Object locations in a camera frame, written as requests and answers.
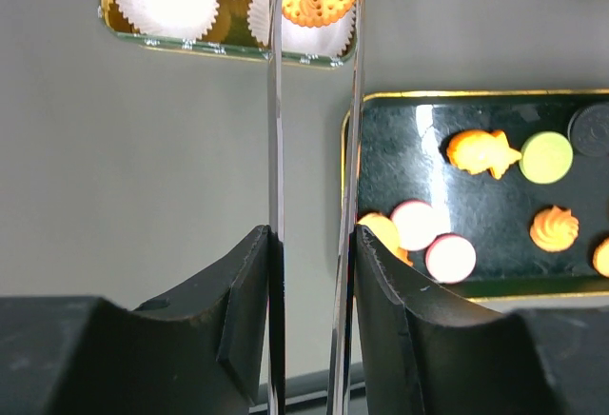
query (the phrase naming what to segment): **tray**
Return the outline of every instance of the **tray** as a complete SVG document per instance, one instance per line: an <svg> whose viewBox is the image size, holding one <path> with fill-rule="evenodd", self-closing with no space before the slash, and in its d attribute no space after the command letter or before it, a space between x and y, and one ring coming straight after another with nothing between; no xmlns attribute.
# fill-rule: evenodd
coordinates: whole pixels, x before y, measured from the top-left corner
<svg viewBox="0 0 609 415"><path fill-rule="evenodd" d="M609 279L591 266L592 252L609 237L609 158L576 154L559 182L532 184L518 164L499 180L471 176L444 159L451 135L470 128L502 129L520 149L531 135L564 133L573 113L609 101L609 89L527 91L416 91L364 98L358 216L390 214L407 199L421 199L450 217L453 232L468 238L478 263L461 296L491 298L609 294ZM342 130L342 188L348 114ZM535 214L557 205L571 208L580 235L571 248L547 253L528 231ZM410 252L427 274L424 252Z"/></svg>
<svg viewBox="0 0 609 415"><path fill-rule="evenodd" d="M207 56L223 56L249 61L266 61L268 49L258 45L247 26L247 8L251 0L219 0L217 20L228 20L230 30L222 39L212 30L196 42L183 41L167 37L156 37L140 34L118 10L116 0L100 0L98 16L106 26L120 39L136 43L147 49L173 50L181 53L193 53ZM287 64L310 66L322 69L335 69L342 66L353 55L355 34L345 53L338 57L302 55L283 52L283 61Z"/></svg>

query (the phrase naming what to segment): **green disc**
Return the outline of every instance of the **green disc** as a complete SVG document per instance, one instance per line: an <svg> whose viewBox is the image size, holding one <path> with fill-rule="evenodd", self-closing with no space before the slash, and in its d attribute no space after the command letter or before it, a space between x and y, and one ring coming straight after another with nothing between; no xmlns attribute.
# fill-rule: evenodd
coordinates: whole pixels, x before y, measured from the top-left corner
<svg viewBox="0 0 609 415"><path fill-rule="evenodd" d="M522 174L534 184L557 182L573 164L571 143L558 132L535 134L524 143L521 153Z"/></svg>

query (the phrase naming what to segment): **black disc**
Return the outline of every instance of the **black disc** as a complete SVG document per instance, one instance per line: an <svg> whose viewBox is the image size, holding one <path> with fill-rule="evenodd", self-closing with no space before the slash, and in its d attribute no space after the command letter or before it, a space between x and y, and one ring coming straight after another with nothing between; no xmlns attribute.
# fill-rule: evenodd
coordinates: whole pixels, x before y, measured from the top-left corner
<svg viewBox="0 0 609 415"><path fill-rule="evenodd" d="M571 145L582 155L609 155L609 104L594 104L578 110L567 132Z"/></svg>

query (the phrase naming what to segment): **gray table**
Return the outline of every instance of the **gray table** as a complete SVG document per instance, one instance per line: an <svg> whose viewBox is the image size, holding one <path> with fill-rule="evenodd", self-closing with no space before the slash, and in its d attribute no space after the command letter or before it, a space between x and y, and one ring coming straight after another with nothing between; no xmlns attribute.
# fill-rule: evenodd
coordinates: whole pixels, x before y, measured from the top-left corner
<svg viewBox="0 0 609 415"><path fill-rule="evenodd" d="M134 307L266 222L265 65L140 49L97 4L0 0L1 294ZM368 0L366 35L370 92L609 87L609 0ZM288 377L329 359L350 85L285 68Z"/></svg>

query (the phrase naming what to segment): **pink disc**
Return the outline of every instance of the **pink disc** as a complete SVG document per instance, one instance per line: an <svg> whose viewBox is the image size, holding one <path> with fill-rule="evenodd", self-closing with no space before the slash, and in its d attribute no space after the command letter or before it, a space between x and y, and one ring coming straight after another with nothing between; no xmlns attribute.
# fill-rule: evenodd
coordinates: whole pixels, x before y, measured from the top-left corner
<svg viewBox="0 0 609 415"><path fill-rule="evenodd" d="M406 201L394 208L391 221L400 233L400 247L409 251L429 247L440 233L440 217L423 201Z"/></svg>
<svg viewBox="0 0 609 415"><path fill-rule="evenodd" d="M425 255L431 276L441 284L465 280L476 265L476 250L464 237L447 234L434 242Z"/></svg>

